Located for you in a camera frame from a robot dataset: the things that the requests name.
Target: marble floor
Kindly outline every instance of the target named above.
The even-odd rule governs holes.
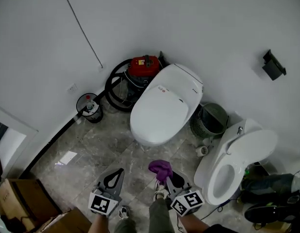
[[[130,131],[130,114],[116,111],[105,98],[102,99],[103,120],[91,124],[84,118],[74,123],[39,159],[31,174],[39,178],[50,196],[63,210],[78,207],[90,221],[95,214],[88,208],[89,194],[97,178],[105,170],[116,167],[125,169],[121,191],[121,204],[129,205],[139,233],[148,232],[149,212],[152,203],[155,175],[148,171],[148,164],[157,159],[169,161],[173,169],[193,181],[200,159],[194,149],[199,140],[186,124],[169,142],[149,148],[137,143]],[[77,153],[67,165],[59,160],[72,151]],[[237,232],[255,232],[252,224],[237,212],[234,201],[227,204],[221,213],[217,211],[204,222],[221,225]],[[196,212],[199,218],[206,216],[215,207],[205,204]],[[170,211],[171,221],[176,227],[176,213]],[[118,221],[117,210],[110,216],[109,229],[113,232]]]

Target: black baseboard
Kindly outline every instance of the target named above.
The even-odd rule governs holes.
[[[118,85],[121,82],[121,79],[117,79],[115,82],[113,82],[113,88]],[[97,95],[97,97],[94,99],[95,102],[98,102],[105,96],[105,90],[103,90],[100,94]],[[81,117],[82,114],[78,113],[76,115],[77,117]],[[75,123],[75,119],[71,119],[52,139],[49,141],[49,143],[37,154],[37,156],[33,159],[33,161],[28,165],[28,167],[23,171],[20,179],[26,179],[30,173],[30,170],[33,168],[33,166],[37,163],[37,161],[46,153],[46,151],[52,146],[52,144],[67,130],[71,125]]]

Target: toilet bowl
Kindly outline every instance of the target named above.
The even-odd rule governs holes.
[[[238,189],[246,167],[267,158],[275,150],[277,135],[264,130],[252,119],[243,120],[226,130],[214,148],[203,157],[194,175],[209,204],[227,201]]]
[[[145,146],[171,139],[190,119],[203,95],[203,83],[188,68],[171,64],[155,76],[131,113],[131,131]]]

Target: person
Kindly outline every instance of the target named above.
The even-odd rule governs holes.
[[[150,225],[149,233],[175,233],[169,218],[169,212],[165,199],[168,191],[165,186],[157,182],[156,191],[153,197],[153,204],[149,208]],[[119,209],[120,221],[117,223],[114,233],[137,233],[135,222],[130,217],[128,206],[121,206]],[[235,233],[232,230],[222,227],[219,224],[209,226],[200,221],[194,214],[179,217],[187,233]],[[108,233],[108,218],[97,214],[88,233]]]

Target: gray pants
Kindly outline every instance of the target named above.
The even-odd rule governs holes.
[[[149,213],[149,233],[175,233],[164,199],[153,202]],[[136,233],[135,222],[131,218],[120,220],[116,225],[115,233]]]

